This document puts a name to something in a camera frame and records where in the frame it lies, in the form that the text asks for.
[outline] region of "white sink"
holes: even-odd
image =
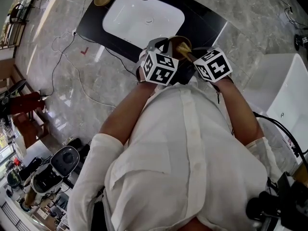
[[[143,49],[150,40],[176,35],[183,12],[159,0],[115,0],[103,19],[103,29]]]

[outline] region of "red mark on floor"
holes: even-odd
[[[80,53],[85,55],[85,54],[87,54],[87,51],[88,51],[88,47],[86,48],[85,51],[81,51]]]

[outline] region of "white shirt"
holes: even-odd
[[[246,148],[204,93],[176,85],[149,99],[127,149],[94,136],[69,199],[70,230],[90,230],[103,185],[108,230],[177,230],[193,217],[213,230],[254,230],[246,205],[268,175],[277,180],[280,172],[265,138]]]

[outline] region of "floor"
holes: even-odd
[[[51,74],[60,53],[73,40],[71,33],[92,0],[43,0],[39,9],[29,15],[24,36],[16,54],[16,65],[35,90],[52,92]],[[223,49],[232,68],[232,78],[243,90],[257,69],[264,54],[295,52],[294,27],[286,20],[285,5],[279,0],[196,0],[228,20],[216,42]],[[308,15],[296,0],[285,0],[293,8],[293,18],[308,21]],[[62,57],[53,76],[54,94],[46,100],[52,135],[60,142],[80,137],[87,143],[98,132],[102,122],[113,110],[89,99],[118,105],[136,85],[134,77],[124,70],[120,61],[98,44],[75,36],[72,45],[64,52],[71,61]],[[306,52],[300,54],[306,64]],[[134,63],[122,58],[128,69]],[[82,86],[78,80],[80,71]],[[215,92],[200,82],[199,88],[217,100]],[[293,171],[295,160],[289,152],[273,148],[282,170]]]

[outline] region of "white bathtub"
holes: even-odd
[[[303,152],[308,149],[308,71],[298,54],[265,55],[244,97],[254,111],[281,122]],[[271,130],[287,141],[280,129]]]

